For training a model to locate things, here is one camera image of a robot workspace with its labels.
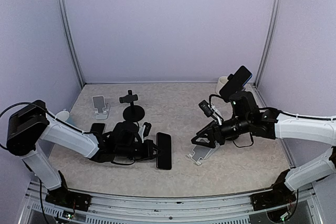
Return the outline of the black phone clear case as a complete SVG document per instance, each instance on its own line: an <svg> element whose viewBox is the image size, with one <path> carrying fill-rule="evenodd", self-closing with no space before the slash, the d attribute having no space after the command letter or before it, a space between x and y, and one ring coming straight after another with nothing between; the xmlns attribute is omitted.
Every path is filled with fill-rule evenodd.
<svg viewBox="0 0 336 224"><path fill-rule="evenodd" d="M99 134L103 134L106 128L105 123L93 123L90 129L90 132L96 132Z"/></svg>

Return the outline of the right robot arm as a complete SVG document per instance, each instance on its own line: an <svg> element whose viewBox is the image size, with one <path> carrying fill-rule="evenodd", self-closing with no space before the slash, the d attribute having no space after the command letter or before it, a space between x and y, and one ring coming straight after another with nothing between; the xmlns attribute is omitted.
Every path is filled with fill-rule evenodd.
<svg viewBox="0 0 336 224"><path fill-rule="evenodd" d="M247 133L251 138L295 139L330 146L320 156L278 176L268 194L273 205L281 204L289 193L300 187L335 174L334 117L313 117L290 114L271 107L260 108L248 91L236 92L228 100L233 109L232 118L211 121L196 133L192 144L215 148Z"/></svg>

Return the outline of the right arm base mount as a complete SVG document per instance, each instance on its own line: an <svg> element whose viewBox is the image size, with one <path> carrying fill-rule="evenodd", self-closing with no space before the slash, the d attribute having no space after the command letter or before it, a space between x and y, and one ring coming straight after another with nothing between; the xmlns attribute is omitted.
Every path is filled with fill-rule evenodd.
<svg viewBox="0 0 336 224"><path fill-rule="evenodd" d="M276 181L271 185L271 190L256 193L250 196L254 211L273 208L296 201L295 193L285 185L285 178L290 169L280 173Z"/></svg>

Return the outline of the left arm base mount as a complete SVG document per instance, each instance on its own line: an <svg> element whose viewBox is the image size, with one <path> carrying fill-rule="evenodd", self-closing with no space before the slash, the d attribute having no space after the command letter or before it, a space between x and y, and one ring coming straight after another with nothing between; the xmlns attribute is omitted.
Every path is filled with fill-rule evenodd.
<svg viewBox="0 0 336 224"><path fill-rule="evenodd" d="M45 201L65 208L88 211L92 197L74 191L49 191Z"/></svg>

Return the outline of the black round base phone stand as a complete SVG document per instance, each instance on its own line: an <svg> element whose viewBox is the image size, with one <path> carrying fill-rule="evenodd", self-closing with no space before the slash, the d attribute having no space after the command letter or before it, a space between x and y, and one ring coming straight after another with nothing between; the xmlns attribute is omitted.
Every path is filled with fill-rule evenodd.
<svg viewBox="0 0 336 224"><path fill-rule="evenodd" d="M144 118L145 111L143 107L134 104L134 102L137 101L138 99L139 99L138 95L133 94L132 90L128 90L127 95L119 97L119 102L121 104L123 103L129 104L129 106L126 107L123 111L123 118L126 121L139 122Z"/></svg>

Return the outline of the black phone blue edge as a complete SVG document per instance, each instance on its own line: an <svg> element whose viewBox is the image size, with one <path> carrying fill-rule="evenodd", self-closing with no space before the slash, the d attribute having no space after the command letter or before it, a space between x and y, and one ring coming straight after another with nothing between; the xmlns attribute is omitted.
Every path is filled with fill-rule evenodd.
<svg viewBox="0 0 336 224"><path fill-rule="evenodd" d="M220 89L219 95L226 103L228 103L229 97L232 94L241 91L252 76L253 74L245 66L240 66L234 74L229 75L228 81Z"/></svg>

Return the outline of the black phone landscape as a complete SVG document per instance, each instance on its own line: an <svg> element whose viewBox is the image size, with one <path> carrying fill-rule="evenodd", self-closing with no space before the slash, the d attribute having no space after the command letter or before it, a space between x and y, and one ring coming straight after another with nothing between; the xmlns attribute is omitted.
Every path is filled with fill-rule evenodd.
<svg viewBox="0 0 336 224"><path fill-rule="evenodd" d="M159 148L156 167L163 170L172 169L172 138L169 134L158 132L156 145Z"/></svg>

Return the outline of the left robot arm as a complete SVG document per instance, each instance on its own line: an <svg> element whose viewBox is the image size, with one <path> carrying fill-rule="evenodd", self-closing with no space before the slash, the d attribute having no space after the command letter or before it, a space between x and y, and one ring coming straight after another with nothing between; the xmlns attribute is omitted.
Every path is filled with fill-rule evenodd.
<svg viewBox="0 0 336 224"><path fill-rule="evenodd" d="M155 159L164 151L147 140L151 124L142 127L131 121L116 124L110 132L85 132L57 118L42 100L20 102L21 109L8 120L7 141L3 149L19 156L60 204L73 201L63 174L54 169L38 145L47 141L73 150L96 163L115 163L125 157L132 163Z"/></svg>

